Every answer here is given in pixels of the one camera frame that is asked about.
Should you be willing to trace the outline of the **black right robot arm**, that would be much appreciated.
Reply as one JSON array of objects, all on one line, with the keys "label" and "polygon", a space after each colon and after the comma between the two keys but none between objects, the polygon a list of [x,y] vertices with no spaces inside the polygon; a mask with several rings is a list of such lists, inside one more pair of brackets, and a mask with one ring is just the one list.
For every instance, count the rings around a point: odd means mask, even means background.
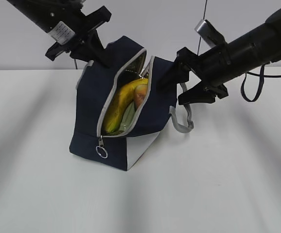
[{"label": "black right robot arm", "polygon": [[216,98],[228,96],[225,83],[260,67],[259,87],[252,99],[255,102],[263,88],[264,67],[281,61],[281,9],[230,43],[206,19],[198,23],[195,31],[210,50],[197,55],[186,47],[180,49],[170,69],[159,80],[157,91],[166,92],[176,84],[186,83],[193,72],[200,82],[179,95],[178,103],[214,103]]}]

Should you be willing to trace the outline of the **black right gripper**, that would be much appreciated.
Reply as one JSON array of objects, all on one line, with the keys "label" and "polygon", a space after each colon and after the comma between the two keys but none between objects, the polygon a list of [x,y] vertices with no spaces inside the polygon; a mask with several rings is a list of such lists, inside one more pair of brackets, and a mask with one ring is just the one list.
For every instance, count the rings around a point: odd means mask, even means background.
[{"label": "black right gripper", "polygon": [[215,103],[215,98],[228,97],[228,90],[223,85],[214,86],[201,65],[200,56],[190,51],[187,47],[180,49],[171,68],[162,76],[157,84],[157,91],[166,91],[172,86],[186,83],[189,72],[194,73],[200,82],[191,89],[178,96],[178,104]]}]

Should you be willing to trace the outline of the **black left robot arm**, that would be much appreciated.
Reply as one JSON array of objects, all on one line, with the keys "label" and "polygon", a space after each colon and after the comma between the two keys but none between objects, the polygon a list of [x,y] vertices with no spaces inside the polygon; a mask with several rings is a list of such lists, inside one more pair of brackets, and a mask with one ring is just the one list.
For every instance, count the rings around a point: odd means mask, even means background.
[{"label": "black left robot arm", "polygon": [[110,21],[111,12],[102,6],[85,15],[82,0],[11,0],[10,4],[55,40],[46,51],[54,61],[68,53],[72,59],[91,60],[105,67],[112,65],[112,57],[103,47],[97,28]]}]

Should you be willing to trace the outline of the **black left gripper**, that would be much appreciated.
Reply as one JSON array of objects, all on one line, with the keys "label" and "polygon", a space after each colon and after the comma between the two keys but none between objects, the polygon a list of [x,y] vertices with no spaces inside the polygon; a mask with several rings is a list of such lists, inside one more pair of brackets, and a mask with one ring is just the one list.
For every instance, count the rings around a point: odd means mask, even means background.
[{"label": "black left gripper", "polygon": [[55,43],[47,50],[45,56],[53,61],[66,52],[75,60],[93,60],[110,68],[114,62],[113,54],[103,47],[97,33],[98,27],[110,21],[112,14],[109,10],[102,6],[87,16],[80,9],[65,7],[60,11],[61,13],[51,13],[51,16],[60,19],[48,32]]}]

